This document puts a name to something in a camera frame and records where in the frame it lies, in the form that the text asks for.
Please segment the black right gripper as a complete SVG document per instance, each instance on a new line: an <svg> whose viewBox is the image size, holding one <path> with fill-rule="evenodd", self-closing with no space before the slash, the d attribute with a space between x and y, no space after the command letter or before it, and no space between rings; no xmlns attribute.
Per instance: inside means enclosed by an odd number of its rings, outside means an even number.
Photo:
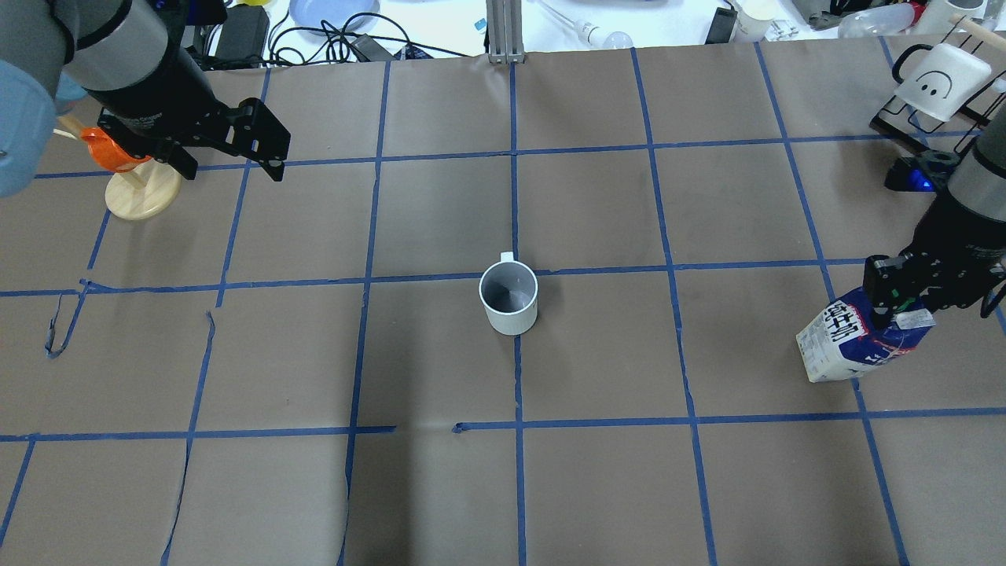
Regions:
<svg viewBox="0 0 1006 566"><path fill-rule="evenodd" d="M980 302L988 318L1005 297L1004 166L981 152L923 152L895 160L884 185L935 198L898 255L870 255L863 289L876 331L916 300L931 313Z"/></svg>

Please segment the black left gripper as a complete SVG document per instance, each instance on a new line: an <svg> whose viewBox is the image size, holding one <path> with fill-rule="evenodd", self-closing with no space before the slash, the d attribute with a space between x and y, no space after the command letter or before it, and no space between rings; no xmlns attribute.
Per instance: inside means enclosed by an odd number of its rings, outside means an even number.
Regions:
<svg viewBox="0 0 1006 566"><path fill-rule="evenodd" d="M265 103L255 97L231 108L213 95L204 72L178 44L169 44L161 60L133 85L83 90L103 107L97 125L136 156L168 164L194 180L198 161L190 147L208 147L247 158L273 182L286 169L291 133Z"/></svg>

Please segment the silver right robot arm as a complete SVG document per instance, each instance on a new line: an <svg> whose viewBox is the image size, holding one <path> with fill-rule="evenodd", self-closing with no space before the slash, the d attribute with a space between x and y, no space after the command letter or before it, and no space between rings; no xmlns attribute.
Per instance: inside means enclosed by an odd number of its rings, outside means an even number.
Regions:
<svg viewBox="0 0 1006 566"><path fill-rule="evenodd" d="M912 156L895 160L884 185L892 191L933 193L908 247L898 255L871 255L863 290L870 322L887 327L913 305L930 312L980 303L988 318L1004 299L1004 114L981 119L982 132L962 152L912 141Z"/></svg>

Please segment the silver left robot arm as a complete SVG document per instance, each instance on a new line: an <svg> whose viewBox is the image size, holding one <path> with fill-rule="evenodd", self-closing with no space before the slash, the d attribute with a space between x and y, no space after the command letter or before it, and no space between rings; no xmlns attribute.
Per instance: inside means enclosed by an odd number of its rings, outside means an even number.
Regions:
<svg viewBox="0 0 1006 566"><path fill-rule="evenodd" d="M284 177L291 134L265 103L229 107L146 1L2 3L2 195L35 178L67 76L101 104L98 126L126 154L194 179L191 147Z"/></svg>

